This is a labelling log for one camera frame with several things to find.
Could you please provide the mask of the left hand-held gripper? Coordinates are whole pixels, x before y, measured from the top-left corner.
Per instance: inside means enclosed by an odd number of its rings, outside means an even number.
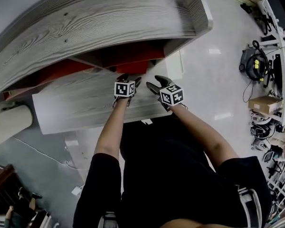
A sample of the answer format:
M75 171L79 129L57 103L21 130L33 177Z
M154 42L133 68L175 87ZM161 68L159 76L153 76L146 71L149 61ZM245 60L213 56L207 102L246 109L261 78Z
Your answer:
M141 84L141 77L136 78L134 81L128 80L128 77L129 74L122 74L115 81L113 105L115 105L115 103L122 98L127 98L129 105L132 97L135 95L136 89Z

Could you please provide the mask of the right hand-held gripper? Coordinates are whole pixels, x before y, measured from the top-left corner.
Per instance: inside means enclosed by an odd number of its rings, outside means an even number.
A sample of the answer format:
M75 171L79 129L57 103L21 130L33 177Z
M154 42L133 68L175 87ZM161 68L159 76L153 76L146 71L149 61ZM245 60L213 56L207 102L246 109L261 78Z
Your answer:
M182 104L184 92L179 85L165 76L155 75L154 77L161 84L161 87L150 82L146 82L146 86L152 93L159 96L159 102L166 111L170 111L171 106Z

